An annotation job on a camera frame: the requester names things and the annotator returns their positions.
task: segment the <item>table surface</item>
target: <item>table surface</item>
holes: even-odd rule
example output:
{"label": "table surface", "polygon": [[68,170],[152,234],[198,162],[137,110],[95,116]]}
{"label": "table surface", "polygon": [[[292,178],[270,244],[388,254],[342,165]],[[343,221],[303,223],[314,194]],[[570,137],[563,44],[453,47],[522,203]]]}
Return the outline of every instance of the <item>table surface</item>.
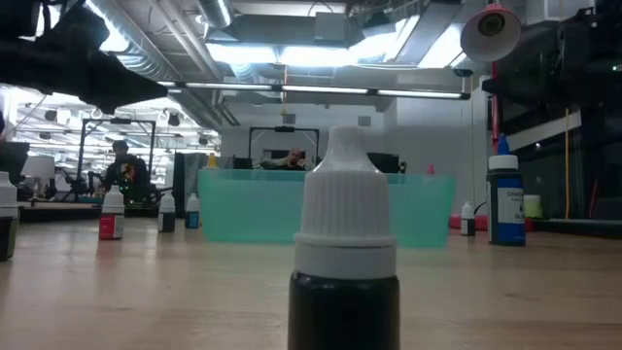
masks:
{"label": "table surface", "polygon": [[[0,349],[286,349],[292,246],[212,244],[178,222],[22,226],[0,263]],[[622,349],[622,243],[452,235],[399,250],[402,349]]]}

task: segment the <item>teal plastic container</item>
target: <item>teal plastic container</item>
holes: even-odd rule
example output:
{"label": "teal plastic container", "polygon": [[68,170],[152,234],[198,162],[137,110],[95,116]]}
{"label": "teal plastic container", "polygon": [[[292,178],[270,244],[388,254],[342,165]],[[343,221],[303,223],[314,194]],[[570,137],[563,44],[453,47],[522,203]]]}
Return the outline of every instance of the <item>teal plastic container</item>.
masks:
{"label": "teal plastic container", "polygon": [[[203,233],[214,242],[294,243],[300,230],[304,176],[298,171],[199,171]],[[391,231],[400,247],[442,248],[454,180],[442,175],[387,176]]]}

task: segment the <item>ventilation pipe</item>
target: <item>ventilation pipe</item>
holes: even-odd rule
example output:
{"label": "ventilation pipe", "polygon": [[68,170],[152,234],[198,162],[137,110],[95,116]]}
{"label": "ventilation pipe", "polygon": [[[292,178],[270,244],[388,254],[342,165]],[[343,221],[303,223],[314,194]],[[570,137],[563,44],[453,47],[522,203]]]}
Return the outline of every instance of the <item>ventilation pipe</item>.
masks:
{"label": "ventilation pipe", "polygon": [[233,22],[229,0],[196,0],[203,20],[212,28],[223,29]]}

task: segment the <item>black cap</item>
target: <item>black cap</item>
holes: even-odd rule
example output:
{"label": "black cap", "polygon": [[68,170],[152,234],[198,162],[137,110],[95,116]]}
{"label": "black cap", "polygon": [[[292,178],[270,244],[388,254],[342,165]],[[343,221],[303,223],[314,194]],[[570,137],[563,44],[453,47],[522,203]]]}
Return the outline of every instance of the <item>black cap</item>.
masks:
{"label": "black cap", "polygon": [[123,140],[118,140],[113,142],[113,150],[129,150],[129,146],[127,146],[127,142]]}

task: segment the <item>person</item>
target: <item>person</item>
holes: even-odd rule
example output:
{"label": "person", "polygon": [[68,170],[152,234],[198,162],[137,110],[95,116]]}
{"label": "person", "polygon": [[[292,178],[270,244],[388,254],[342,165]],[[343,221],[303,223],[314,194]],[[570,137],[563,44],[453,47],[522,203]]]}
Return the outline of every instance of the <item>person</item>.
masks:
{"label": "person", "polygon": [[108,166],[104,178],[106,191],[112,185],[119,185],[121,190],[133,192],[132,197],[137,196],[151,183],[145,161],[129,154],[129,147],[122,140],[113,143],[113,152],[116,155],[115,161]]}
{"label": "person", "polygon": [[302,150],[299,148],[292,148],[290,153],[285,158],[285,162],[281,165],[277,165],[273,170],[294,170],[294,171],[306,171],[304,166],[300,165],[302,159]]}

